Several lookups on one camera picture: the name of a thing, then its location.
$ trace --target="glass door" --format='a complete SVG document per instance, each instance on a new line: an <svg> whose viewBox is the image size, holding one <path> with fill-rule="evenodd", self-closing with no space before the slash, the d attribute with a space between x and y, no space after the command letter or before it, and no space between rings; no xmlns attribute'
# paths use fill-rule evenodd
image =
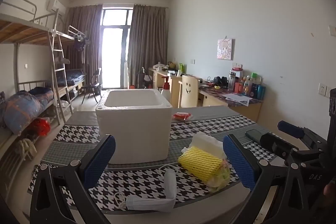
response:
<svg viewBox="0 0 336 224"><path fill-rule="evenodd" d="M102 87L124 88L124 67L128 55L132 9L104 9L101 19Z"/></svg>

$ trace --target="floor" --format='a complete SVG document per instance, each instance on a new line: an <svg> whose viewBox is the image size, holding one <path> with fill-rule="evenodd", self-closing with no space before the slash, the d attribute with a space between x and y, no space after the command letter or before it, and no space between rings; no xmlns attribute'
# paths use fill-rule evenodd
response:
<svg viewBox="0 0 336 224"><path fill-rule="evenodd" d="M97 103L93 97L93 95L90 95L90 98L88 99L88 95L86 95L84 103L82 104L83 100L83 95L78 96L76 99L73 100L72 105L73 105L73 110L74 111L94 111ZM70 110L68 110L69 113L66 114L66 120L69 119L70 117ZM29 224L29 221L27 218L23 215L22 213L22 205L24 202L24 199L22 198L22 194L25 193L28 189L30 180L32 178L32 171L34 169L34 166L39 164L40 160L42 159L43 155L46 153L49 145L59 132L59 130L63 126L63 121L61 122L61 125L57 124L57 121L54 121L51 124L51 131L50 133L44 137L40 138L35 146L38 151L36 157L34 158L33 161L26 161L24 162L16 176L16 179L13 183L11 192L9 194L8 198L8 206L11 209L12 213L14 216L17 218L17 220L21 224Z"/></svg>

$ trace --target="chair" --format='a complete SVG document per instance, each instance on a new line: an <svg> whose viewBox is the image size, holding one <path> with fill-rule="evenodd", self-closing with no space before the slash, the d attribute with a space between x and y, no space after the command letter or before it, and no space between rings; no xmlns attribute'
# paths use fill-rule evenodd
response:
<svg viewBox="0 0 336 224"><path fill-rule="evenodd" d="M192 76L182 76L181 107L197 107L198 105L198 80Z"/></svg>
<svg viewBox="0 0 336 224"><path fill-rule="evenodd" d="M100 84L98 82L98 77L99 77L100 74L101 74L101 68L99 68L98 70L96 70L94 72L94 74L92 75L91 83L90 84L82 86L82 89L85 89L85 94L84 94L84 98L83 98L82 104L84 102L87 90L89 90L89 89L92 90L94 99L98 103L98 101L96 99L96 96L95 96L95 88L98 88L100 86Z"/></svg>

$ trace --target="face mask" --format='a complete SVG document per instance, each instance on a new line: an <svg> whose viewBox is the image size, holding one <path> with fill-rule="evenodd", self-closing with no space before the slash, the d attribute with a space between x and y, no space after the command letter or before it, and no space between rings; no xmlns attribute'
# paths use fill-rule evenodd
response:
<svg viewBox="0 0 336 224"><path fill-rule="evenodd" d="M162 176L161 168L167 165L163 165L159 168L159 173ZM160 212L171 212L175 205L177 186L176 186L176 172L173 169L167 169L164 176L164 193L166 198L140 198L136 195L129 195L126 199L125 196L117 192L114 195L115 202L120 209L127 207L128 210L154 210Z"/></svg>

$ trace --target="black folding chair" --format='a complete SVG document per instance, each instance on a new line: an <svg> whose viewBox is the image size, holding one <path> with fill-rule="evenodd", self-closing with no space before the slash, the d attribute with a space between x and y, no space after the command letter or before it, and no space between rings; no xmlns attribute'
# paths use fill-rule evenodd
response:
<svg viewBox="0 0 336 224"><path fill-rule="evenodd" d="M100 88L99 88L100 84L99 84L99 82L98 82L98 77L99 77L100 74L101 74L101 68L99 68L98 70L96 70L96 71L94 72L90 84L82 86L82 89L85 89L85 94L84 94L84 97L83 97L82 104L83 104L83 102L84 102L84 99L85 99L87 90L89 90L89 89L92 90L94 99L95 99L96 102L98 103L98 101L97 101L97 99L96 99L96 96L95 96L95 89L98 88L98 90L99 90L99 95L100 95L100 98L101 98L101 91L100 91Z"/></svg>

